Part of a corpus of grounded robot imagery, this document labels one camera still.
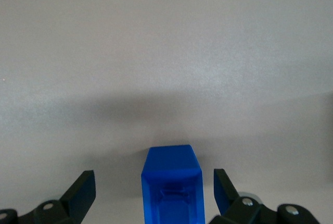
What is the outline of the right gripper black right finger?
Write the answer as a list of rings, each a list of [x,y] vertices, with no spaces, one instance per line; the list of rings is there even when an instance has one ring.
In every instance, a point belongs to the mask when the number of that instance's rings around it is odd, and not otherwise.
[[[319,223],[306,208],[281,204],[276,211],[249,196],[240,196],[224,169],[214,169],[214,198],[220,214],[214,223],[306,224]]]

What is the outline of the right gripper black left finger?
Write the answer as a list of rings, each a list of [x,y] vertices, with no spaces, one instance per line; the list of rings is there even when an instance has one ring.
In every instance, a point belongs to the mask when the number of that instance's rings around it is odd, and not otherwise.
[[[81,223],[95,198],[95,174],[86,170],[58,200],[45,201],[22,216],[15,209],[1,209],[1,223]]]

